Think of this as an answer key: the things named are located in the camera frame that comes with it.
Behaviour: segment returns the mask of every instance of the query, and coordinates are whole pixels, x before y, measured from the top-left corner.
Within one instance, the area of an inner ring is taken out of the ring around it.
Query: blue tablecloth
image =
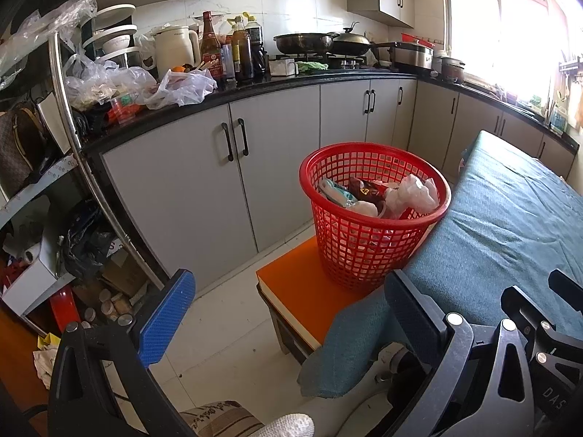
[[[583,197],[538,160],[481,132],[450,209],[405,273],[445,313],[483,325],[505,318],[500,296],[517,285],[558,331],[583,339],[581,314],[549,289],[556,268],[583,286]],[[337,315],[302,367],[302,393],[345,394],[375,351],[400,339],[384,295],[373,293]]]

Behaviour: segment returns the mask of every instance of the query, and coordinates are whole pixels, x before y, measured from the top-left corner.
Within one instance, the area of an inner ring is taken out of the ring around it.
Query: white pitcher
[[[202,62],[198,34],[188,26],[164,28],[154,36],[154,40],[159,79],[173,67],[183,64],[197,67]]]

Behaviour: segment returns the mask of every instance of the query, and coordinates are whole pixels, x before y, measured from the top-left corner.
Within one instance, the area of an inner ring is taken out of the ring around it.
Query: red plastic basket
[[[351,176],[400,182],[409,174],[422,181],[433,178],[439,207],[432,213],[422,216],[409,209],[403,220],[366,217],[334,204],[318,190],[322,178],[347,186]],[[353,290],[372,291],[389,271],[403,267],[451,201],[450,187],[429,163],[407,151],[371,142],[333,144],[310,154],[301,164],[300,184],[312,201],[324,270],[332,280]]]

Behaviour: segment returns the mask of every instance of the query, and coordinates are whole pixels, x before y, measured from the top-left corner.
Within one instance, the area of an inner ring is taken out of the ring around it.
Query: striped fabric
[[[198,437],[247,437],[263,424],[236,401],[217,401],[180,413]]]

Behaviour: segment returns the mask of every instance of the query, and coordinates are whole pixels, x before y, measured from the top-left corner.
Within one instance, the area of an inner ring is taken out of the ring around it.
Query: basket rim
[[[394,155],[398,153],[405,153],[407,157],[415,158],[419,161],[428,172],[432,173],[433,181],[435,184],[437,182],[441,182],[445,186],[445,199],[443,202],[439,203],[437,209],[430,214],[411,218],[408,220],[392,220],[392,219],[385,219],[385,218],[377,218],[377,217],[366,217],[361,214],[351,212],[350,210],[346,210],[346,208],[340,207],[340,205],[334,204],[334,202],[328,200],[326,197],[321,195],[311,184],[310,179],[308,179],[308,167],[318,162],[319,160],[329,157],[331,155],[337,154],[339,149],[344,149],[345,152],[350,151],[371,151],[378,154],[387,154],[387,155]],[[301,163],[300,166],[300,185],[304,193],[310,198],[312,202],[323,208],[324,210],[330,212],[331,214],[347,219],[351,222],[364,225],[366,227],[371,228],[378,228],[378,229],[386,229],[386,230],[405,230],[405,229],[415,229],[420,227],[428,227],[429,225],[436,223],[438,220],[445,215],[448,207],[450,207],[451,203],[451,189],[450,185],[445,180],[444,176],[442,175],[439,170],[435,169],[431,164],[429,164],[424,159],[416,156],[413,153],[408,151],[404,151],[398,148],[394,148],[392,146],[385,146],[384,144],[377,144],[375,142],[339,142],[337,144],[331,144],[329,146],[325,146],[324,148],[320,148],[319,150],[314,151],[310,154],[304,161]]]

